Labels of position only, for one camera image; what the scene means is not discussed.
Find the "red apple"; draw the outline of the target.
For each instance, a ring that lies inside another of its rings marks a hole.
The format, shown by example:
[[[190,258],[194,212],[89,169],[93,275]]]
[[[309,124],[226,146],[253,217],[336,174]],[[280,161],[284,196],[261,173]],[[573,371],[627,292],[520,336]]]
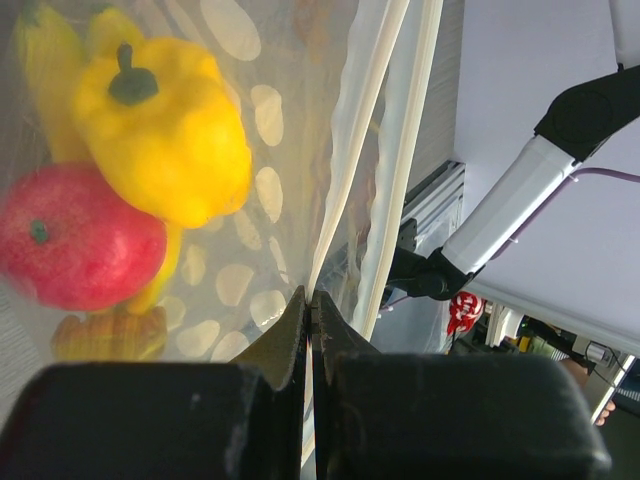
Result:
[[[1,274],[63,310],[101,310],[145,287],[162,265],[164,224],[121,199],[90,164],[41,167],[1,200]]]

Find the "clear polka dot zip bag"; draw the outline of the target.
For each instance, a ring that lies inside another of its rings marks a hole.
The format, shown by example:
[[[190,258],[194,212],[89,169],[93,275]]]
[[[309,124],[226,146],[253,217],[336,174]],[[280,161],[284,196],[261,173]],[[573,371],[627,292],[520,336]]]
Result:
[[[13,45],[27,1],[1,5],[1,200],[52,161]],[[158,217],[167,247],[132,297],[39,304],[1,274],[1,370],[54,362],[239,355],[298,288],[328,291],[370,336],[389,273],[443,5],[439,1],[45,1],[87,37],[111,4],[146,40],[205,48],[252,154],[248,199],[202,227]]]

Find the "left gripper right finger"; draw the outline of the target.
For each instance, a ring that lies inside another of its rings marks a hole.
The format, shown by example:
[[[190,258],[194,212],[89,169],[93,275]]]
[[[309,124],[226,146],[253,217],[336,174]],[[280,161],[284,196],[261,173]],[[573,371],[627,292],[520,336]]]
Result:
[[[536,355],[389,354],[311,302],[321,479],[604,479],[611,457],[579,386]]]

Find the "yellow bell pepper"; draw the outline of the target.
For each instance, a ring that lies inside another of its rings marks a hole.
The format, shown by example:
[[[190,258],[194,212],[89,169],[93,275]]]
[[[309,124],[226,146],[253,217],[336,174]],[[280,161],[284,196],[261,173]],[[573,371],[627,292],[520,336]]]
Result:
[[[107,183],[133,207],[182,228],[246,203],[252,154],[214,56],[172,37],[92,58],[72,100]]]

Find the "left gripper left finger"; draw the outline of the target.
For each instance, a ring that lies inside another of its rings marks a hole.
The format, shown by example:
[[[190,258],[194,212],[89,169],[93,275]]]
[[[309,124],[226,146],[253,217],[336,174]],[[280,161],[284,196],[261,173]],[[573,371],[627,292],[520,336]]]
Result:
[[[1,433],[5,479],[296,479],[306,298],[227,363],[58,364]]]

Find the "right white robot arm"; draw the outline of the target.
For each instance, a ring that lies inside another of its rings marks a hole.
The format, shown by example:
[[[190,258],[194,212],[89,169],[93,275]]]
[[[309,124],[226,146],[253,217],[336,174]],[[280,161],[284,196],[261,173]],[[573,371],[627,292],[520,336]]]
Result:
[[[450,300],[498,258],[558,192],[587,173],[584,162],[639,118],[639,4],[609,4],[616,72],[559,94],[533,137],[444,244],[428,257],[398,247],[387,286]]]

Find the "yellow banana bunch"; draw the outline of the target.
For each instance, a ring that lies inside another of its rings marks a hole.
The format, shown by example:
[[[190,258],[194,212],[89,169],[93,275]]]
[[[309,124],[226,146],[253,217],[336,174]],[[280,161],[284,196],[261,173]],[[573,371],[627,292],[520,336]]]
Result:
[[[55,164],[95,164],[71,119],[73,87],[88,60],[113,53],[123,42],[146,36],[111,4],[91,14],[81,39],[65,17],[45,1],[27,1],[12,32],[13,45],[39,125]]]

